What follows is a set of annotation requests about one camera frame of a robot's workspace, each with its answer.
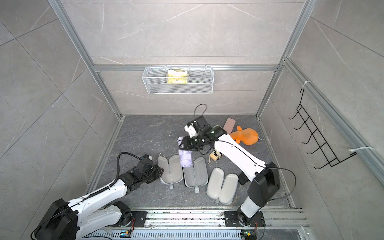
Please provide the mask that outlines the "purple-lined grey sleeve case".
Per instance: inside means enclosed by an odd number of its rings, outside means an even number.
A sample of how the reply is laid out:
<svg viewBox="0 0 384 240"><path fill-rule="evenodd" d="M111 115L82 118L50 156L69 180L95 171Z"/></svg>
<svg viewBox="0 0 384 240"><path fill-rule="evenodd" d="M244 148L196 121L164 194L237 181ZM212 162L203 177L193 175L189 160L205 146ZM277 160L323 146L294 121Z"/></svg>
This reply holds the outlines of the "purple-lined grey sleeve case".
<svg viewBox="0 0 384 240"><path fill-rule="evenodd" d="M174 188L175 184L184 180L183 168L178 154L171 156L169 159L160 154L157 162L158 166L164 170L160 178L161 183L168 185L170 190Z"/></svg>

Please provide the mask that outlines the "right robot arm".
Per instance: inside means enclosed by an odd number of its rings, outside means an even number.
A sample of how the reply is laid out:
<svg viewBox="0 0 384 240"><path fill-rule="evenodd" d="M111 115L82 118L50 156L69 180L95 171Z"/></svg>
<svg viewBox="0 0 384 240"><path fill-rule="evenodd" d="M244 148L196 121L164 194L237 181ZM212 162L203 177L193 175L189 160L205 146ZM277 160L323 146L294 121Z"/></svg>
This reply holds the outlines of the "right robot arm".
<svg viewBox="0 0 384 240"><path fill-rule="evenodd" d="M207 146L215 149L241 170L237 176L241 185L250 183L247 197L237 210L236 220L243 226L249 226L257 212L274 200L273 196L281 188L279 171L292 172L253 156L220 126L199 126L198 123L190 122L185 126L185 131L188 135L181 138L179 150L200 152Z"/></svg>

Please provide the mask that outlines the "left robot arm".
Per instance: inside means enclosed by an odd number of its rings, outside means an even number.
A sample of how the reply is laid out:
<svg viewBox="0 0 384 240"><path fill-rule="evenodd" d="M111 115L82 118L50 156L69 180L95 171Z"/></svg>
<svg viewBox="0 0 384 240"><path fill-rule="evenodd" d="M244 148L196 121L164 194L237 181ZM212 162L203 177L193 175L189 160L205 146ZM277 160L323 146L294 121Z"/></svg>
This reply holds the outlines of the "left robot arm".
<svg viewBox="0 0 384 240"><path fill-rule="evenodd" d="M149 155L138 157L129 152L117 156L115 179L82 197L51 204L38 226L32 231L32 240L78 240L107 226L130 227L136 219L132 210L120 199L137 190L144 183L159 179L164 169Z"/></svg>

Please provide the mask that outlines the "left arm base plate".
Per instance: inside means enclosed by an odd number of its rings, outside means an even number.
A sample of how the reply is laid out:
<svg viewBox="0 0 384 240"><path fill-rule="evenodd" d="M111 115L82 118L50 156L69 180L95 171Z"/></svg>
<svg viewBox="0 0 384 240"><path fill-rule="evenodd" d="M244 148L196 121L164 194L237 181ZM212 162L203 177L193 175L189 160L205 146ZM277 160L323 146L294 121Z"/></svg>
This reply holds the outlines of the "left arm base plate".
<svg viewBox="0 0 384 240"><path fill-rule="evenodd" d="M146 211L133 211L129 215L126 215L122 223L119 223L119 227L122 228L143 228L147 219L148 212Z"/></svg>

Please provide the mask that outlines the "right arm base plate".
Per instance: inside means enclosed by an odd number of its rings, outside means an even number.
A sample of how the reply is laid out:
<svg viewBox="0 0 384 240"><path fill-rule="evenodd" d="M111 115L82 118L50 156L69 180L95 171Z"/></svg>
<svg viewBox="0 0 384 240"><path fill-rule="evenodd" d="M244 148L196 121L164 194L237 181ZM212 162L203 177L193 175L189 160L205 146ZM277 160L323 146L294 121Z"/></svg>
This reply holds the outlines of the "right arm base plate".
<svg viewBox="0 0 384 240"><path fill-rule="evenodd" d="M226 227L264 227L265 219L262 212L258 211L256 214L248 218L243 213L238 211L224 211L221 219L225 221Z"/></svg>

